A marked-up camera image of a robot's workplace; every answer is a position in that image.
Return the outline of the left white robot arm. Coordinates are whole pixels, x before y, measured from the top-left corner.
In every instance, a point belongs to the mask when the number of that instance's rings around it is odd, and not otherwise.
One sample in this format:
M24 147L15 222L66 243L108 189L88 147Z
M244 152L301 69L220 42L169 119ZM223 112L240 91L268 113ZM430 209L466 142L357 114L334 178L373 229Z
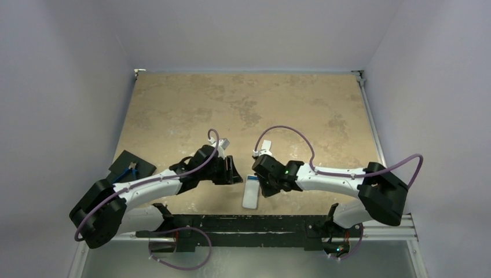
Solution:
M95 182L69 213L76 226L75 241L98 248L114 236L125 232L125 218L142 204L160 197L174 196L196 188L201 181L215 185L243 182L232 156L223 147L204 145L193 156L183 158L159 174L153 167L139 166L136 157L118 157L118 167L125 166L133 180L108 176Z

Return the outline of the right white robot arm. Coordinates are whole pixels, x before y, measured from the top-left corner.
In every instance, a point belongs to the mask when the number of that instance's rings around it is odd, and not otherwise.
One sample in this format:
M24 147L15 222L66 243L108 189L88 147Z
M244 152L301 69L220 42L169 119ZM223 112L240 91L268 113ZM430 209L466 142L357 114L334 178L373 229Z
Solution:
M270 197L281 191L326 191L353 197L336 204L325 220L325 228L338 236L347 228L375 220L388 226L402 221L409 187L382 164L370 162L357 169L333 169L327 175L325 167L313 170L309 164L290 160L281 164L270 155L260 155L252 164L262 195Z

